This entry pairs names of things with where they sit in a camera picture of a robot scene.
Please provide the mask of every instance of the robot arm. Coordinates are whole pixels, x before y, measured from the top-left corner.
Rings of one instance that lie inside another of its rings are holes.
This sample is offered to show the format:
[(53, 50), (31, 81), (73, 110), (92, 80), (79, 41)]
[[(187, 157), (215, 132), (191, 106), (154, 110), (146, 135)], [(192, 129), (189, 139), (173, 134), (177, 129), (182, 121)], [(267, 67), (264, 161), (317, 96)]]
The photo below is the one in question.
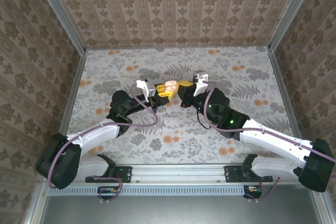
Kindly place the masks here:
[[(155, 86), (147, 80), (137, 81), (137, 87), (143, 89), (143, 94), (137, 98), (154, 112), (159, 106), (169, 103), (174, 95), (173, 91), (166, 92), (163, 84)], [(106, 119), (99, 124), (75, 134), (64, 136), (57, 133), (52, 136), (36, 164), (36, 171), (47, 178), (57, 153), (69, 140), (77, 138), (66, 147), (56, 161), (51, 182), (57, 188), (63, 189), (77, 177), (112, 177), (115, 163), (111, 159), (104, 155), (94, 158), (85, 158), (83, 155), (95, 146), (124, 134), (132, 124), (128, 116), (143, 110), (144, 107), (123, 90), (113, 94), (110, 106)]]
[[(326, 156), (333, 157), (326, 141), (317, 139), (314, 143), (309, 140), (287, 136), (272, 130), (248, 115), (230, 108), (230, 100), (218, 88), (215, 88), (205, 104), (210, 91), (207, 89), (207, 74), (203, 71), (195, 73), (193, 84), (180, 85), (178, 95), (182, 99), (181, 107), (193, 106), (198, 113), (206, 115), (209, 122), (226, 138), (259, 145), (284, 158), (265, 158), (249, 154), (241, 166), (242, 174), (248, 178), (251, 175), (259, 177), (277, 176), (282, 178), (298, 178), (298, 180), (311, 190), (323, 192), (326, 190), (334, 163), (316, 153), (305, 149), (313, 149)], [(297, 144), (283, 141), (276, 136), (264, 133), (273, 133)]]

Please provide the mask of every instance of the wire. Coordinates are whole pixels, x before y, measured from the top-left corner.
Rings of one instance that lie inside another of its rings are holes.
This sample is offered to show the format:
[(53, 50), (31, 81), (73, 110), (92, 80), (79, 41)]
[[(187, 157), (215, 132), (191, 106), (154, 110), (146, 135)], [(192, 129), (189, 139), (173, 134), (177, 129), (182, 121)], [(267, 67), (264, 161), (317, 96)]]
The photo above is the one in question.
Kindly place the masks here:
[(274, 189), (277, 187), (279, 181), (280, 181), (280, 177), (278, 177), (278, 179), (275, 181), (274, 185), (272, 186), (272, 189), (271, 189), (268, 193), (266, 193), (265, 196), (262, 196), (262, 197), (259, 198), (259, 199), (256, 199), (256, 198), (253, 197), (251, 194), (247, 194), (247, 193), (245, 193), (245, 195), (248, 196), (248, 197), (250, 197), (251, 199), (254, 199), (255, 201), (259, 201), (259, 200), (266, 199), (266, 198), (268, 198), (268, 197), (273, 193), (273, 191), (274, 191)]
[(137, 96), (134, 94), (134, 88), (136, 86), (136, 83), (132, 85), (130, 91), (131, 91), (131, 94), (132, 96), (134, 97), (134, 99), (141, 105), (143, 106), (145, 109), (147, 109), (150, 113), (152, 113), (155, 117), (155, 121), (153, 123), (150, 123), (150, 124), (133, 124), (133, 123), (116, 123), (116, 122), (111, 122), (111, 123), (104, 123), (104, 124), (99, 124), (95, 127), (92, 127), (82, 133), (80, 133), (79, 135), (75, 136), (74, 138), (70, 139), (69, 141), (67, 141), (63, 146), (62, 148), (58, 151), (58, 153), (56, 154), (54, 160), (52, 161), (52, 164), (50, 166), (50, 170), (49, 170), (49, 173), (48, 173), (48, 186), (51, 188), (51, 189), (55, 189), (56, 186), (53, 186), (52, 183), (51, 183), (51, 176), (52, 176), (52, 172), (55, 168), (55, 165), (56, 165), (56, 162), (57, 160), (59, 159), (59, 157), (61, 156), (62, 152), (66, 149), (66, 147), (68, 147), (69, 144), (71, 144), (73, 141), (79, 139), (80, 137), (83, 137), (85, 136), (86, 134), (96, 130), (96, 129), (99, 129), (101, 127), (104, 127), (104, 126), (112, 126), (112, 125), (124, 125), (124, 126), (135, 126), (135, 127), (151, 127), (151, 126), (154, 126), (158, 123), (159, 121), (159, 117), (154, 113), (154, 111), (152, 111), (149, 107), (147, 107), (143, 102), (141, 102)]
[[(113, 177), (98, 177), (98, 176), (91, 176), (91, 178), (93, 178), (93, 179), (99, 179), (99, 180), (115, 180), (115, 181), (118, 181), (119, 182), (119, 190), (115, 193), (115, 195), (112, 197), (112, 198), (110, 198), (109, 200), (114, 200), (115, 198), (117, 198), (118, 197), (118, 195), (119, 195), (119, 193), (121, 192), (121, 190), (122, 190), (122, 181), (121, 181), (121, 179), (119, 179), (119, 178), (113, 178)], [(101, 198), (101, 194), (102, 194), (102, 192), (103, 191), (106, 191), (106, 190), (109, 190), (108, 188), (104, 188), (103, 190), (100, 190), (99, 191), (99, 195), (98, 195), (98, 198), (102, 201), (103, 199)]]
[(262, 184), (263, 184), (263, 181), (262, 181), (262, 178), (260, 178), (260, 184), (259, 184), (259, 186), (261, 187), (261, 191), (263, 190), (263, 189), (262, 189), (262, 188), (263, 188), (263, 187), (262, 187), (262, 186), (263, 186)]
[(201, 121), (200, 121), (200, 117), (198, 116), (198, 114), (199, 114), (199, 111), (197, 110), (196, 115), (197, 115), (197, 120), (198, 120), (199, 124), (200, 124), (204, 129), (206, 129), (206, 130), (210, 130), (210, 129), (211, 129), (210, 126), (209, 126), (209, 128), (207, 128), (207, 127), (205, 127), (205, 126), (203, 125), (203, 123), (201, 123)]
[(299, 143), (297, 143), (297, 142), (295, 142), (295, 141), (293, 141), (293, 140), (290, 140), (290, 139), (288, 139), (288, 138), (285, 138), (285, 137), (283, 137), (283, 136), (280, 136), (280, 135), (278, 135), (278, 134), (276, 134), (276, 133), (273, 133), (273, 132), (271, 132), (271, 131), (267, 131), (267, 130), (264, 130), (264, 129), (258, 129), (258, 128), (242, 128), (242, 129), (231, 129), (231, 130), (225, 130), (225, 129), (217, 128), (215, 125), (213, 125), (213, 124), (209, 121), (209, 118), (208, 118), (208, 116), (207, 116), (207, 114), (206, 114), (206, 109), (207, 109), (207, 106), (208, 106), (208, 103), (209, 103), (209, 99), (210, 99), (212, 93), (213, 93), (214, 90), (215, 90), (216, 82), (214, 82), (214, 81), (204, 81), (204, 83), (212, 84), (212, 85), (213, 85), (212, 88), (211, 88), (210, 91), (209, 91), (209, 94), (207, 95), (207, 97), (206, 97), (206, 99), (205, 99), (205, 102), (204, 102), (204, 111), (203, 111), (204, 118), (205, 118), (206, 122), (209, 124), (209, 126), (210, 126), (211, 128), (214, 128), (215, 130), (217, 130), (217, 131), (219, 131), (219, 132), (243, 132), (243, 131), (258, 131), (258, 132), (263, 132), (263, 133), (269, 134), (269, 135), (271, 135), (271, 136), (275, 136), (275, 137), (277, 137), (277, 138), (279, 138), (279, 139), (281, 139), (281, 140), (284, 140), (284, 141), (286, 141), (286, 142), (288, 142), (288, 143), (291, 143), (291, 144), (293, 144), (293, 145), (295, 145), (295, 146), (300, 146), (302, 149), (305, 149), (305, 150), (308, 150), (308, 151), (310, 151), (310, 152), (313, 152), (313, 153), (315, 153), (315, 154), (317, 154), (317, 155), (319, 155), (319, 156), (321, 156), (321, 157), (324, 157), (324, 158), (330, 160), (331, 162), (336, 163), (336, 159), (334, 159), (334, 158), (332, 158), (332, 157), (329, 157), (329, 156), (326, 155), (326, 154), (323, 154), (323, 153), (321, 153), (321, 152), (318, 152), (318, 151), (316, 151), (316, 150), (314, 150), (314, 149), (312, 149), (312, 148), (306, 147), (305, 145), (301, 145), (301, 144), (299, 144)]

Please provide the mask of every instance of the patterned tablecloth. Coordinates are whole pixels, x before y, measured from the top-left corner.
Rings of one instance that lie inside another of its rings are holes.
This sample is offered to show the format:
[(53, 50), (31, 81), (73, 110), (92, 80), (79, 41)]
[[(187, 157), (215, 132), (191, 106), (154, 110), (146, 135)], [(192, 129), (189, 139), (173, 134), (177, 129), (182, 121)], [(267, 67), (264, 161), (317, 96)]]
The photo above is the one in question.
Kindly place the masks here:
[[(191, 80), (193, 71), (202, 69), (209, 73), (210, 81), (217, 81), (233, 109), (292, 135), (266, 47), (96, 50), (86, 55), (68, 134), (103, 120), (113, 93), (120, 89), (129, 92), (138, 79), (154, 83)], [(119, 164), (230, 163), (242, 162), (249, 153), (274, 156), (256, 145), (205, 130), (197, 122), (196, 110), (183, 109), (180, 103), (176, 95), (158, 109), (156, 126), (131, 127), (87, 155), (104, 153)], [(153, 120), (148, 111), (130, 117), (134, 123)]]

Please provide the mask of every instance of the damask pattern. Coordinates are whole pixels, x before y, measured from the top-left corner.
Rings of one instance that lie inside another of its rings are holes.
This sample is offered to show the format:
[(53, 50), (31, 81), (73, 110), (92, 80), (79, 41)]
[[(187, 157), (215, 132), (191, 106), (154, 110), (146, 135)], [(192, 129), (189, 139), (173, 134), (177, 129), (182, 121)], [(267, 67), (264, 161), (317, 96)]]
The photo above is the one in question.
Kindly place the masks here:
[(0, 223), (20, 223), (79, 55), (47, 0), (0, 0), (0, 28)]
[[(93, 50), (86, 55), (68, 134), (103, 120), (112, 95), (121, 89), (129, 93), (138, 79), (154, 83), (190, 80), (193, 71), (200, 69), (217, 81), (232, 108), (272, 129), (292, 134), (266, 47)], [(156, 126), (130, 127), (121, 137), (106, 141), (87, 155), (104, 153), (118, 164), (229, 163), (242, 162), (249, 153), (273, 155), (205, 130), (197, 121), (196, 111), (183, 109), (180, 103), (176, 95), (158, 108)], [(141, 124), (153, 120), (147, 111), (130, 117)]]
[(304, 0), (276, 55), (302, 135), (326, 140), (335, 156), (336, 0)]
[(88, 48), (267, 44), (290, 0), (61, 0)]

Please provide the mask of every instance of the yellow block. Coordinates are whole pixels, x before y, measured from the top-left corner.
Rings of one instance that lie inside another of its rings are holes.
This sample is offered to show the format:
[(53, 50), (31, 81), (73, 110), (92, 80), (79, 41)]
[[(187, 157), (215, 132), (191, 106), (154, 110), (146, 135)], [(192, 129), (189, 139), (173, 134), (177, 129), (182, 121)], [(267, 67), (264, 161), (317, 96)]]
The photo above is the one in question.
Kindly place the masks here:
[(158, 93), (164, 92), (164, 84), (157, 85), (156, 90)]
[(190, 81), (180, 81), (179, 85), (184, 86), (184, 87), (189, 87), (189, 86), (192, 86), (193, 83)]
[(175, 92), (174, 91), (165, 91), (165, 92), (158, 93), (158, 95), (161, 96), (161, 97), (168, 97), (169, 101), (171, 102), (174, 95), (175, 95)]

